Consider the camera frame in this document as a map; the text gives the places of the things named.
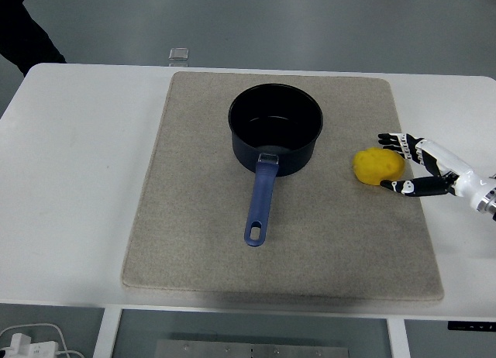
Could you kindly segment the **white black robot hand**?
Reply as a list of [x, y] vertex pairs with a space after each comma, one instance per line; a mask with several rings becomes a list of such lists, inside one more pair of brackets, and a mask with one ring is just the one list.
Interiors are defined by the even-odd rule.
[[495, 179], [481, 177], [446, 148], [407, 133], [381, 133], [378, 142], [386, 150], [423, 166], [427, 177], [404, 181], [382, 180], [380, 186], [408, 197], [452, 194], [468, 200], [480, 213], [495, 215]]

